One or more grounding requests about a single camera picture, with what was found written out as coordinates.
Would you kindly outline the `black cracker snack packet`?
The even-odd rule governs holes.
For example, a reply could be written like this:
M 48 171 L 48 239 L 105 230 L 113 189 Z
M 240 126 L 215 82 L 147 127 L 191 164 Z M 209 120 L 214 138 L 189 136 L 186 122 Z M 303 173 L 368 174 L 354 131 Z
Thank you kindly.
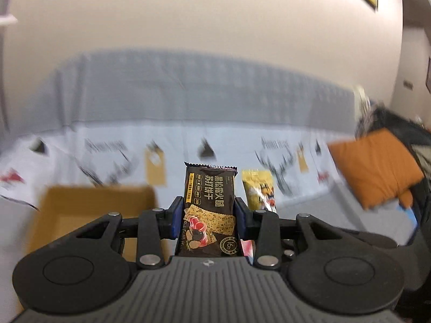
M 180 237 L 181 257 L 235 257 L 240 254 L 236 227 L 234 166 L 186 164 Z

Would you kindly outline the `large red snack bag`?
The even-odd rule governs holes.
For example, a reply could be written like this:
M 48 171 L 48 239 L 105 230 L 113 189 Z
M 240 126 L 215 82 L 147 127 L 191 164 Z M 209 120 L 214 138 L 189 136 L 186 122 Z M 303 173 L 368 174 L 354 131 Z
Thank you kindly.
M 252 240 L 240 240 L 242 246 L 242 253 L 245 257 L 247 257 L 250 261 L 253 260 L 254 256 L 254 241 Z

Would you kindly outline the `yellow snack packet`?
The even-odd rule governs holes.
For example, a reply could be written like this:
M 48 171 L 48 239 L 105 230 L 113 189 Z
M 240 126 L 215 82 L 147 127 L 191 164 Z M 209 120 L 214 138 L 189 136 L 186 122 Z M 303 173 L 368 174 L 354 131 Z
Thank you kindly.
M 251 211 L 266 210 L 276 213 L 273 175 L 268 170 L 243 170 L 242 183 L 247 205 Z

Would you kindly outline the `printed sofa cover cloth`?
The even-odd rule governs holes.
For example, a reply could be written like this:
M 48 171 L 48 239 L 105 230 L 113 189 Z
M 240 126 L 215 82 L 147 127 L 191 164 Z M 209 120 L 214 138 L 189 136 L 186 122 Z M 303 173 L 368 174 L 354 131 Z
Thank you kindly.
M 61 184 L 139 184 L 168 203 L 184 162 L 268 170 L 279 207 L 339 180 L 327 143 L 355 126 L 350 90 L 286 69 L 189 52 L 103 50 L 45 77 L 10 136 L 65 151 Z

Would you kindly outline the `brown cardboard box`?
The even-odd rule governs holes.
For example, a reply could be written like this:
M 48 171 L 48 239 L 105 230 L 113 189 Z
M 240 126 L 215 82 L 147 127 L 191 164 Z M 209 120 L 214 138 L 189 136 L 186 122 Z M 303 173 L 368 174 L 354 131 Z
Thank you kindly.
M 29 254 L 110 212 L 138 217 L 158 206 L 155 190 L 148 185 L 117 187 L 50 188 L 32 219 L 26 243 Z

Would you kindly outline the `orange cushion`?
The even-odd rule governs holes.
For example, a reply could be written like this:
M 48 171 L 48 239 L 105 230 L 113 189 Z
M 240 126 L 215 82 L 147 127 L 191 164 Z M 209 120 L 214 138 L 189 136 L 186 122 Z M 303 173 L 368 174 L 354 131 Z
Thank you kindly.
M 333 142 L 329 152 L 364 210 L 390 200 L 409 209 L 410 188 L 425 175 L 405 145 L 389 130 L 380 129 L 354 141 Z

